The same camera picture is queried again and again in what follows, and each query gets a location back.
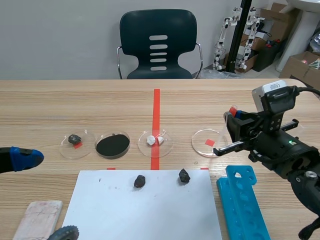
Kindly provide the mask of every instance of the hole in blue part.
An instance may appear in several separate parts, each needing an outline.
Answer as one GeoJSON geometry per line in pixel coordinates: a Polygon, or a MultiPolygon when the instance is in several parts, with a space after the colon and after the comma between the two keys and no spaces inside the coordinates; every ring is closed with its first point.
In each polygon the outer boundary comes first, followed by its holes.
{"type": "Polygon", "coordinates": [[[254,221],[250,220],[248,223],[252,228],[254,228],[254,229],[258,228],[258,225],[254,221]]]}
{"type": "Polygon", "coordinates": [[[244,207],[244,212],[248,215],[252,215],[253,211],[252,211],[252,208],[249,207],[249,206],[245,206],[244,207]]]}
{"type": "Polygon", "coordinates": [[[253,234],[254,240],[265,240],[264,236],[262,236],[260,233],[253,234]]]}
{"type": "Polygon", "coordinates": [[[240,190],[243,190],[243,189],[244,189],[244,186],[243,186],[240,182],[237,182],[237,183],[236,183],[236,186],[237,186],[238,189],[240,189],[240,190]]]}
{"type": "Polygon", "coordinates": [[[248,198],[248,196],[246,195],[246,194],[244,194],[244,193],[240,193],[240,198],[243,200],[243,201],[249,201],[249,198],[248,198]]]}
{"type": "Polygon", "coordinates": [[[236,178],[242,178],[242,176],[241,176],[241,174],[240,173],[238,173],[238,172],[236,172],[235,174],[234,174],[234,176],[236,177],[236,178]]]}

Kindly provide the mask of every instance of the red tag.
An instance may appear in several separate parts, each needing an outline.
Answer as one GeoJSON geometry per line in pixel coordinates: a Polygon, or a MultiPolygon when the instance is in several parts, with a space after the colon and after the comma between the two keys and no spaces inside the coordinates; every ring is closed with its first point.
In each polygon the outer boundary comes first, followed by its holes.
{"type": "Polygon", "coordinates": [[[235,117],[237,113],[237,109],[232,106],[230,107],[229,112],[232,114],[233,117],[235,117]]]}
{"type": "Polygon", "coordinates": [[[205,145],[213,147],[215,145],[215,141],[213,141],[211,139],[207,139],[206,142],[205,142],[205,145]]]}
{"type": "Polygon", "coordinates": [[[73,145],[74,149],[78,149],[82,146],[82,142],[79,142],[78,144],[73,145]]]}

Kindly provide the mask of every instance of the blue plastic part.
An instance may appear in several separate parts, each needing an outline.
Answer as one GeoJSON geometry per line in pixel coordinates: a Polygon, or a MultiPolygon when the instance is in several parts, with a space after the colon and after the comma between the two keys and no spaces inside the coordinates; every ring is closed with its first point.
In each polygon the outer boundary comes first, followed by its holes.
{"type": "Polygon", "coordinates": [[[240,117],[241,117],[241,113],[242,113],[242,111],[241,110],[238,110],[238,111],[236,111],[236,113],[235,113],[235,118],[236,119],[239,119],[240,117]]]}
{"type": "Polygon", "coordinates": [[[229,165],[227,177],[216,181],[230,240],[270,240],[253,185],[257,178],[251,166],[229,165]]]}
{"type": "Polygon", "coordinates": [[[34,168],[42,163],[44,155],[38,150],[32,150],[31,154],[23,155],[20,148],[12,146],[10,148],[10,158],[13,170],[15,172],[22,171],[26,168],[34,168]]]}

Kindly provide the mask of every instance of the blue tool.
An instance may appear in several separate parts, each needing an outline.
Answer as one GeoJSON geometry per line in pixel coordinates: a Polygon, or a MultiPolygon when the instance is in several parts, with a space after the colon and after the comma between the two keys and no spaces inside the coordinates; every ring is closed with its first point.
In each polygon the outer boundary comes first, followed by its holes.
{"type": "Polygon", "coordinates": [[[32,169],[41,164],[44,158],[44,155],[38,150],[24,149],[15,146],[1,147],[0,174],[32,169]]]}
{"type": "Polygon", "coordinates": [[[227,177],[216,181],[230,240],[270,240],[252,185],[257,183],[251,166],[229,165],[227,177]]]}

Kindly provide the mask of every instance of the black pole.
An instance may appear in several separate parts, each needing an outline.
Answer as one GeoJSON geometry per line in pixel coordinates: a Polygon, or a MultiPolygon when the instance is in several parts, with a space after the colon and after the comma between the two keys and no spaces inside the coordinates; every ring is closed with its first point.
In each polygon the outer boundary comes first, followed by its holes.
{"type": "Polygon", "coordinates": [[[241,43],[242,34],[244,33],[244,30],[246,27],[251,3],[252,3],[252,0],[242,0],[242,2],[241,2],[242,12],[241,12],[240,20],[238,21],[238,23],[234,29],[232,43],[231,43],[230,52],[229,52],[229,57],[228,57],[228,61],[226,62],[226,67],[225,67],[226,72],[230,72],[230,73],[235,72],[237,54],[239,51],[239,46],[241,43]]]}

